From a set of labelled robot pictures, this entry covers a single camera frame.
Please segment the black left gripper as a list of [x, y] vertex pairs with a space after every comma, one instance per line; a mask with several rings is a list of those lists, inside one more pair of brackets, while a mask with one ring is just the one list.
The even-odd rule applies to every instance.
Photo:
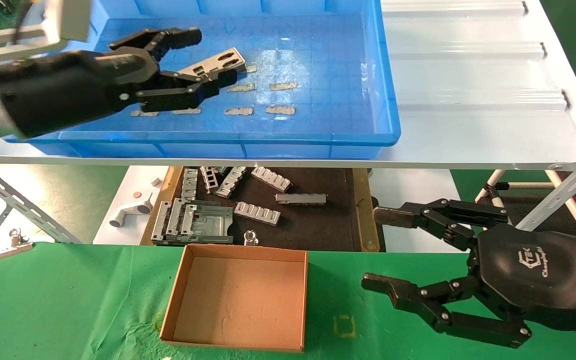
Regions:
[[137, 102], [144, 112], [197, 109], [234, 85], [237, 70], [193, 77], [158, 72], [158, 61], [169, 50], [201, 41], [196, 27], [146, 28], [113, 41], [105, 54], [78, 50], [0, 64], [0, 104], [12, 125], [6, 135], [42, 136], [112, 116]]

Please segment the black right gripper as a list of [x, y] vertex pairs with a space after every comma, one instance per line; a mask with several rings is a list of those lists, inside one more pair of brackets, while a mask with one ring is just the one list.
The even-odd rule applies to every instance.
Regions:
[[[445, 198], [372, 213], [378, 224], [419, 228], [460, 251], [472, 249], [471, 275], [450, 281], [420, 286], [364, 273], [361, 287], [386, 295], [394, 309], [419, 316], [439, 334], [512, 349], [532, 336], [524, 321], [576, 332], [576, 235], [519, 230], [506, 224], [504, 208]], [[467, 225], [488, 229], [477, 238]], [[474, 296], [500, 319], [446, 308]]]

